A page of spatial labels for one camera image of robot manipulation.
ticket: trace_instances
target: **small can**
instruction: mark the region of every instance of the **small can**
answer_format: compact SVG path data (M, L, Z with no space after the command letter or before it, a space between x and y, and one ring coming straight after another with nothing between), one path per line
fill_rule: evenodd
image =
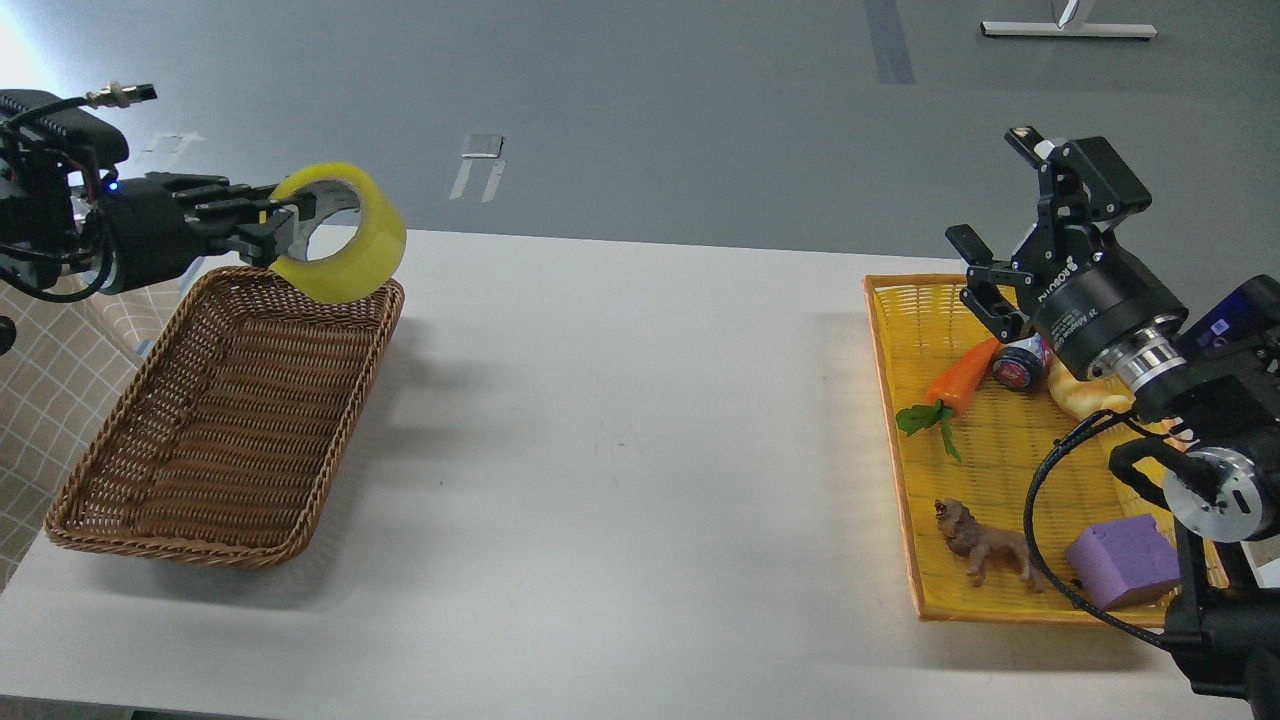
M1044 377L1050 348L1039 334L1001 347L991 361L991 374L1009 389L1028 389Z

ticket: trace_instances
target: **white table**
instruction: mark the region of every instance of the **white table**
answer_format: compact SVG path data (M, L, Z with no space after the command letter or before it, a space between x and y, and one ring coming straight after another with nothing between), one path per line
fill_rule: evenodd
M1248 717L1110 629L919 623L860 282L959 261L415 232L311 547L32 547L0 694L244 716Z

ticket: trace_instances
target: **robotic arm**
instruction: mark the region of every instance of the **robotic arm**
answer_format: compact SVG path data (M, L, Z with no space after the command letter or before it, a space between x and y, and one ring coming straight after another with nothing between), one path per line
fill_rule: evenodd
M40 300L74 302L175 278L205 255L234 251L259 268L280 256L305 260L316 224L360 206L338 182L271 199L274 184L232 184L220 176L119 179L116 164L129 156L124 136L81 108L155 97L150 85L111 83L69 99L0 90L0 281ZM77 273L84 288L50 291ZM14 333L0 318L0 352Z
M1280 534L1280 283L1254 277L1179 333L1187 309L1116 241L1116 225L1146 210L1151 193L1111 145L1050 141L1029 127L1005 138L1037 170L1036 224L1010 260L995 260L969 225L947 228L969 265L960 300L1005 342L1039 332L1076 379L1119 375L1134 392L1138 420L1171 420L1189 438L1185 452L1139 438L1110 460L1119 479L1176 519L1183 592L1164 634L1133 634L1169 651L1197 693L1243 697L1256 717L1280 717L1280 591L1257 587L1239 546ZM1016 306L998 286L1014 290ZM1144 457L1170 470L1164 489L1134 468ZM1037 489L1033 480L1032 543ZM1216 543L1230 587L1208 584L1201 538Z

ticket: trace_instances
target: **green carrot leaf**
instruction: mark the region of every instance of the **green carrot leaf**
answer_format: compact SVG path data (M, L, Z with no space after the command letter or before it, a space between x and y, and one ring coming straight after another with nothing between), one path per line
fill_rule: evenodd
M942 425L942 447L947 450L947 455L956 459L956 462L964 462L960 451L956 450L955 441L951 438L951 423L947 421L947 416L950 416L950 410L938 418L938 423Z
M924 428L932 427L943 414L950 414L951 411L942 406L942 401L937 401L933 405L913 405L905 410L899 410L893 415L893 420L897 423L897 429L904 433L913 436Z

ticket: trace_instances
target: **yellow tape roll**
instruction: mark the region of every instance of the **yellow tape roll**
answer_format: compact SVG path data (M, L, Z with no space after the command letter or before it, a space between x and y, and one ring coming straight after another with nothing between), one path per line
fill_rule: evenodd
M396 206L378 190L364 170L347 163L319 163L293 173L276 186L271 200L315 191L323 206L323 188L339 188L342 195L355 192L360 208L360 227L340 250L319 260L297 260L280 256L271 269L316 302L351 302L383 286L404 256L404 220ZM317 209L316 219L307 224L306 237L339 206Z

